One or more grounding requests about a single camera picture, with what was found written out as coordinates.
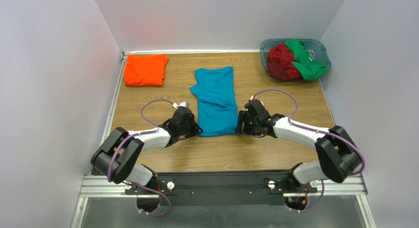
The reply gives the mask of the blue t shirt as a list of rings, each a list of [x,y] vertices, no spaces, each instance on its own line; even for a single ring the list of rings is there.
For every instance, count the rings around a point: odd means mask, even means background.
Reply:
[[[196,84],[190,91],[198,101],[200,137],[218,137],[236,133],[238,106],[234,92],[233,67],[195,70]]]

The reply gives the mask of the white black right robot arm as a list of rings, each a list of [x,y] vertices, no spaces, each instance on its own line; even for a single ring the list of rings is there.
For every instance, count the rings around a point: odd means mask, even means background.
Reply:
[[[239,111],[236,133],[291,140],[317,153],[316,160],[295,165],[281,180],[282,187],[290,192],[311,181],[329,179],[342,183],[363,164],[362,157],[354,149],[354,142],[343,127],[314,127],[282,114],[271,115],[257,99],[249,101],[244,107]]]

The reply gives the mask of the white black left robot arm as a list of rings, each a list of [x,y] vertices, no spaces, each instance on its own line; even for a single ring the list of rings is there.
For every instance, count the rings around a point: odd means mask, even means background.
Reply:
[[[157,190],[159,184],[156,172],[137,163],[140,153],[170,147],[200,133],[203,133],[203,129],[195,120],[193,112],[185,106],[178,106],[171,118],[152,129],[127,131],[117,127],[93,154],[90,160],[92,172],[94,175],[106,176],[111,183],[126,182],[134,188],[144,186]]]

